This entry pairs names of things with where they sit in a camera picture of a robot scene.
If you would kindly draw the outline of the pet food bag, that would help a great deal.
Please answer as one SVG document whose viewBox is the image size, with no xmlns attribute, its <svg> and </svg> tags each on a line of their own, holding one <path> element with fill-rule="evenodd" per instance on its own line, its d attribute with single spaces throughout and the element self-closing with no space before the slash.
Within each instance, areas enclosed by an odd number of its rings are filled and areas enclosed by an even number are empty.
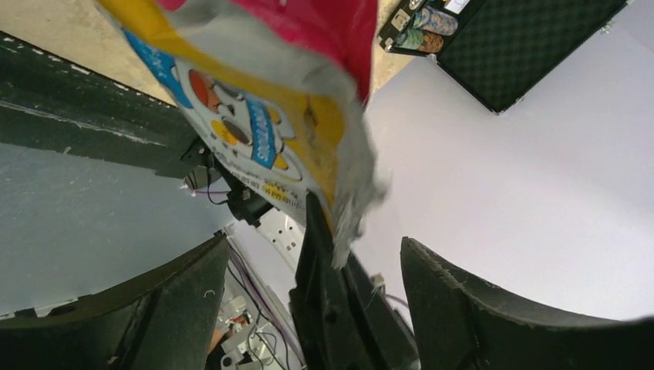
<svg viewBox="0 0 654 370">
<path fill-rule="evenodd" d="M 375 1 L 100 1 L 217 160 L 341 268 L 386 195 L 364 117 Z"/>
</svg>

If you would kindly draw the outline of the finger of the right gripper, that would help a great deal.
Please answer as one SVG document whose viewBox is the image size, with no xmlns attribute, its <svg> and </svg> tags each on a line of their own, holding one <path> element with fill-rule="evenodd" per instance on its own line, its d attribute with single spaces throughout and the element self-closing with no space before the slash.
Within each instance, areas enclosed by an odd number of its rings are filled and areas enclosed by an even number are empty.
<svg viewBox="0 0 654 370">
<path fill-rule="evenodd" d="M 376 293 L 355 255 L 332 266 L 333 242 L 319 199 L 306 197 L 306 229 L 290 312 L 308 369 L 418 369 L 406 322 Z"/>
</svg>

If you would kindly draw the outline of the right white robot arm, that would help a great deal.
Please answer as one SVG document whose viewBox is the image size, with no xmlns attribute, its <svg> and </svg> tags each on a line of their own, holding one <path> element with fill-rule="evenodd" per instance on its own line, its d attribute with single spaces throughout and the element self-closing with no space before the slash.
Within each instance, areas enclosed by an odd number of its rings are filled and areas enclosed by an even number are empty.
<svg viewBox="0 0 654 370">
<path fill-rule="evenodd" d="M 303 231 L 219 164 L 204 144 L 191 147 L 182 161 L 221 176 L 230 189 L 224 200 L 235 218 L 252 226 L 295 274 L 289 291 L 289 318 L 294 337 L 283 340 L 287 368 L 290 358 L 301 369 L 418 369 L 413 334 L 386 300 L 383 283 L 367 274 L 354 254 L 345 267 L 334 269 L 327 247 L 326 222 L 310 208 L 309 229 Z"/>
</svg>

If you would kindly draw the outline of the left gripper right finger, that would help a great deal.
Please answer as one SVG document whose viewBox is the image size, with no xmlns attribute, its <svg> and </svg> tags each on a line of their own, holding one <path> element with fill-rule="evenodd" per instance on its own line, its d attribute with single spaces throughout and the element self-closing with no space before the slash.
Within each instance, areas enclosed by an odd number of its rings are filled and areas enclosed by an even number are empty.
<svg viewBox="0 0 654 370">
<path fill-rule="evenodd" d="M 653 320 L 523 298 L 404 237 L 401 270 L 424 369 L 651 369 Z"/>
</svg>

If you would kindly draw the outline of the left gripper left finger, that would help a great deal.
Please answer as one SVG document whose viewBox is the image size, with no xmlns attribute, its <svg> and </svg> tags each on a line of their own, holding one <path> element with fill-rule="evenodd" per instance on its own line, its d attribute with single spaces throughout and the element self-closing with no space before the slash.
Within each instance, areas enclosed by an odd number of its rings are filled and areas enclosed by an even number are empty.
<svg viewBox="0 0 654 370">
<path fill-rule="evenodd" d="M 3 369 L 202 369 L 224 292 L 217 234 L 151 271 L 1 322 Z"/>
</svg>

